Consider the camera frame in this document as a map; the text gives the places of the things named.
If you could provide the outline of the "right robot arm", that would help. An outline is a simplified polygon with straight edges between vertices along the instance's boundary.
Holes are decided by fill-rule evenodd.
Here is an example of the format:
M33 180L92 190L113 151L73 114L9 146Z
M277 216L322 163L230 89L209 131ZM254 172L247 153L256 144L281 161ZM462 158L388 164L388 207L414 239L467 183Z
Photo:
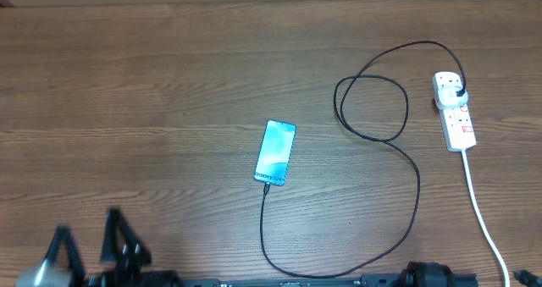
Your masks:
M400 287L455 287L452 271L436 262L409 262L400 275Z

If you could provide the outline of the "blue Samsung Galaxy smartphone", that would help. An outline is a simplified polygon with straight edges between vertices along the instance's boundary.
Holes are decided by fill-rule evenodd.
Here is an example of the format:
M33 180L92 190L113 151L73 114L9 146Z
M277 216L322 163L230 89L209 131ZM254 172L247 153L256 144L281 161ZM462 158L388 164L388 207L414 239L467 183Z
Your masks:
M296 137L296 126L270 119L265 127L253 178L270 185L285 184Z

